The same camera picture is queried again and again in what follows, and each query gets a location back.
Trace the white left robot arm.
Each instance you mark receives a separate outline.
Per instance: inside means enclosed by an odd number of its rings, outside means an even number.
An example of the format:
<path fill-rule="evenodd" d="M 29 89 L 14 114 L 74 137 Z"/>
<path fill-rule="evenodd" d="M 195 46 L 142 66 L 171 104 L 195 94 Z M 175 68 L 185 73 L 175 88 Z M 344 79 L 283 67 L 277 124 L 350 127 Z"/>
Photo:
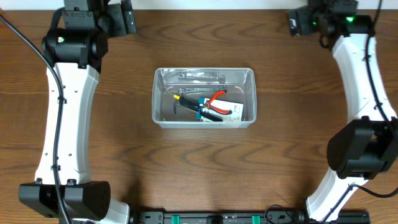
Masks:
<path fill-rule="evenodd" d="M 136 33 L 130 1 L 65 1 L 42 39 L 49 106 L 44 149 L 34 181 L 19 200 L 60 223 L 136 223 L 107 181 L 91 179 L 90 116 L 108 40 Z"/>

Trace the black yellow screwdriver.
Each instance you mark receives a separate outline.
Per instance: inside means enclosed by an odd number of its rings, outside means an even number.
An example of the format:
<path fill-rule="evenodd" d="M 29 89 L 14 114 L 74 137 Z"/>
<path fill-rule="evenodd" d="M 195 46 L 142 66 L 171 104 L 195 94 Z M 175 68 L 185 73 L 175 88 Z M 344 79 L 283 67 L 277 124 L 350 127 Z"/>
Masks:
<path fill-rule="evenodd" d="M 189 100 L 188 98 L 182 96 L 182 95 L 178 95 L 178 94 L 174 94 L 171 93 L 167 90 L 165 90 L 166 93 L 172 95 L 175 98 L 175 102 L 174 102 L 174 113 L 177 113 L 177 106 L 182 106 L 182 107 L 186 107 L 190 110 L 196 111 L 198 112 L 200 110 L 200 105 L 192 100 Z"/>

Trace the clear plastic container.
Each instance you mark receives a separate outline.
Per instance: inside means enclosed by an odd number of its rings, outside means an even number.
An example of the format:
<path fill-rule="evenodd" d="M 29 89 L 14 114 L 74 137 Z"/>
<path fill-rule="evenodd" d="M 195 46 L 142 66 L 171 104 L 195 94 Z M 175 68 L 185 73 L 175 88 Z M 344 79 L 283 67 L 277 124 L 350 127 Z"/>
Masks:
<path fill-rule="evenodd" d="M 194 111 L 177 107 L 175 98 L 165 90 L 178 94 L 179 88 L 213 88 L 224 85 L 227 93 L 218 100 L 244 105 L 242 121 L 216 122 Z M 182 95 L 195 101 L 204 109 L 203 103 L 217 91 L 191 92 Z M 257 116 L 256 82 L 250 68 L 158 68 L 154 73 L 152 90 L 152 119 L 162 128 L 184 129 L 238 129 L 247 128 Z"/>

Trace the red handled cutting pliers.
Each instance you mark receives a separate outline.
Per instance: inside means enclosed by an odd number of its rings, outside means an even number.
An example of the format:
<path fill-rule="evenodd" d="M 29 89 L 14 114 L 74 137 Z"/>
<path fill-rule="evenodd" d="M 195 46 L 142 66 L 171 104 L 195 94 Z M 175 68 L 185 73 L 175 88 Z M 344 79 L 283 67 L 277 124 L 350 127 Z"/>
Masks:
<path fill-rule="evenodd" d="M 218 114 L 230 115 L 232 111 L 228 108 L 223 107 L 223 105 L 219 101 L 217 101 L 219 96 L 225 95 L 226 93 L 226 90 L 217 91 L 209 100 L 204 101 L 203 107 L 205 109 L 212 110 Z"/>

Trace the silver combination wrench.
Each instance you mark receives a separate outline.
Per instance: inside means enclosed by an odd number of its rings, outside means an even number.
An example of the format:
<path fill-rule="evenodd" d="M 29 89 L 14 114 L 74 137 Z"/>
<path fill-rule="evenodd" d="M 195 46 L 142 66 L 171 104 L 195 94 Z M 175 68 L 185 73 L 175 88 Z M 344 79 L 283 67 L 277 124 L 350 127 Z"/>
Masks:
<path fill-rule="evenodd" d="M 226 87 L 224 85 L 213 88 L 179 88 L 178 94 L 185 94 L 191 92 L 223 91 L 223 90 L 226 90 Z"/>

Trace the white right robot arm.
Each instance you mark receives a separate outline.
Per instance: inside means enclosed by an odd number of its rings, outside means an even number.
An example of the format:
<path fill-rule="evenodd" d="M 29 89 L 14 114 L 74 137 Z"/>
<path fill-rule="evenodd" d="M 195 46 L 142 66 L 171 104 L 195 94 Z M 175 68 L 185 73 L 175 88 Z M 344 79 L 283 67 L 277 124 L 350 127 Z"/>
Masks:
<path fill-rule="evenodd" d="M 358 12 L 357 1 L 312 0 L 287 13 L 293 37 L 319 34 L 338 64 L 347 124 L 328 142 L 328 170 L 293 223 L 362 223 L 341 209 L 357 190 L 397 159 L 397 113 L 389 102 L 376 55 L 377 16 Z"/>

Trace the white teal product card package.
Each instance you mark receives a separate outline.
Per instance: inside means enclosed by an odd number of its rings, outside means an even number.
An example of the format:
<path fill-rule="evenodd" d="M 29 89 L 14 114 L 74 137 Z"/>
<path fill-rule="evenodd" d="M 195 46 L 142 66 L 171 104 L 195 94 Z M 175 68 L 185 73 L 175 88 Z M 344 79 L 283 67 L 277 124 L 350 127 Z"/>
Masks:
<path fill-rule="evenodd" d="M 202 109 L 203 112 L 208 112 L 209 114 L 212 114 L 214 116 L 217 116 L 221 119 L 223 119 L 224 122 L 238 122 L 242 121 L 243 118 L 243 111 L 244 111 L 244 105 L 241 103 L 233 103 L 229 101 L 223 101 L 223 100 L 217 100 L 219 101 L 223 107 L 228 108 L 232 111 L 230 115 L 222 115 L 218 114 L 212 110 L 208 109 Z"/>

